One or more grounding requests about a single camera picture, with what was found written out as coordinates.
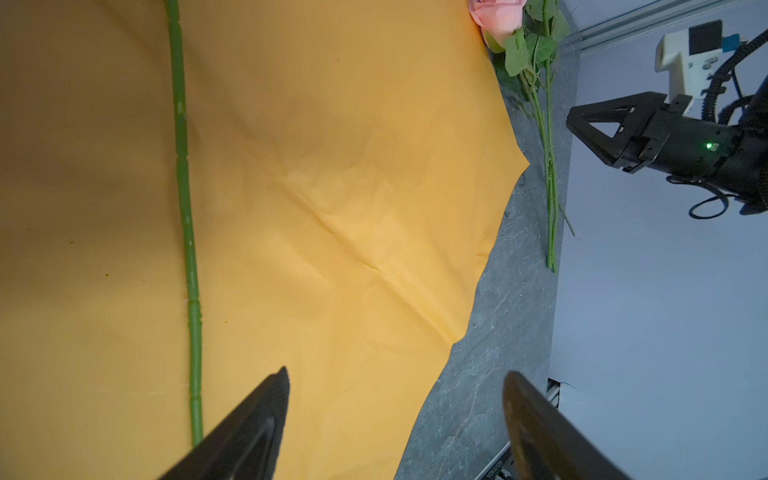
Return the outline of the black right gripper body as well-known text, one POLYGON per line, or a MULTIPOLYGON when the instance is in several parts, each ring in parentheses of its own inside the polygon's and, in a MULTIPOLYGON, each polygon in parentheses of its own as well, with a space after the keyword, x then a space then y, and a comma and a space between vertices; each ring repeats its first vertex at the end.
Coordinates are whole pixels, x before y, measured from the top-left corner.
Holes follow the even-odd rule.
POLYGON ((742 215, 767 211, 767 91, 759 90, 736 125, 682 116, 667 106, 651 117, 637 170, 649 167, 671 183, 710 191, 724 204, 743 203, 742 215))

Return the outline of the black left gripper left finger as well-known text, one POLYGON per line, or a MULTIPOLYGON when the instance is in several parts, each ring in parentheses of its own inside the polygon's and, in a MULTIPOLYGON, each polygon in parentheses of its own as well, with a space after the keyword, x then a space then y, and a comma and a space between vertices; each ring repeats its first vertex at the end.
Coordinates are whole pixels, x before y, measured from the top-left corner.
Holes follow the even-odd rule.
POLYGON ((285 367, 265 378, 162 480, 271 479, 289 405, 285 367))

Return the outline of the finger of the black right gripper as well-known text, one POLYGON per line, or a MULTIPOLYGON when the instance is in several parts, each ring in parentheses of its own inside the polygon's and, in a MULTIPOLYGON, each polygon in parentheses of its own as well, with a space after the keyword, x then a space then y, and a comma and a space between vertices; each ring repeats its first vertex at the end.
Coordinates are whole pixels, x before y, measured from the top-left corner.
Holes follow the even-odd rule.
POLYGON ((645 152, 657 142, 645 134, 652 117, 665 105, 666 95, 645 92, 572 107, 568 130, 605 165, 644 168, 655 159, 645 152))

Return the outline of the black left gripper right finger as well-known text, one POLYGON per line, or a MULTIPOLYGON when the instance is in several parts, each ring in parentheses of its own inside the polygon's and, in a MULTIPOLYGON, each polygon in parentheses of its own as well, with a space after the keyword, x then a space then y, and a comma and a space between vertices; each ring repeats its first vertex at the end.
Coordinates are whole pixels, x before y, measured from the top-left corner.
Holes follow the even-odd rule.
POLYGON ((519 478, 629 479, 520 372, 506 375, 502 404, 519 478))

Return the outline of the pink fake rose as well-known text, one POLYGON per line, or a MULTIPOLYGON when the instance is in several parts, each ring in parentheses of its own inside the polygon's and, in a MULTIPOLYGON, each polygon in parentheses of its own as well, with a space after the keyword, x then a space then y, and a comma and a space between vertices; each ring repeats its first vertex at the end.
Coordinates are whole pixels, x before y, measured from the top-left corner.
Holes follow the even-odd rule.
POLYGON ((546 266, 556 272, 559 221, 566 214, 558 192, 553 87, 559 44, 570 34, 570 25, 556 0, 471 0, 468 10, 500 85, 536 122, 544 154, 546 266))

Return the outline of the white fake rose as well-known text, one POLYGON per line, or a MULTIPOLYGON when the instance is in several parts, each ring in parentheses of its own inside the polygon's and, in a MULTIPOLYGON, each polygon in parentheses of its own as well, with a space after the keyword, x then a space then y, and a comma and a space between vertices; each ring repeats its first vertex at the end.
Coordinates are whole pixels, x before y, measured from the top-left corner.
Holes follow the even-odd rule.
POLYGON ((173 93, 174 147, 176 184, 181 218, 189 331, 189 412, 192 445, 204 438, 202 409, 202 313, 192 215, 189 176, 189 141, 183 34, 177 0, 164 2, 168 19, 171 85, 173 93))

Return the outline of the orange yellow wrapping paper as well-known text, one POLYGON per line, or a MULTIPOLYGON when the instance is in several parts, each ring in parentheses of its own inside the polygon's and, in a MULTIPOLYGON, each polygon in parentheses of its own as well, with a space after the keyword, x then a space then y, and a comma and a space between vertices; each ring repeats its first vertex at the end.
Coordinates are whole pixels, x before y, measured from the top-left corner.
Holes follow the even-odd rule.
MULTIPOLYGON (((184 1, 213 429, 286 368, 279 479, 391 479, 527 162, 462 1, 184 1)), ((1 5, 1 475, 191 447, 159 1, 1 5)))

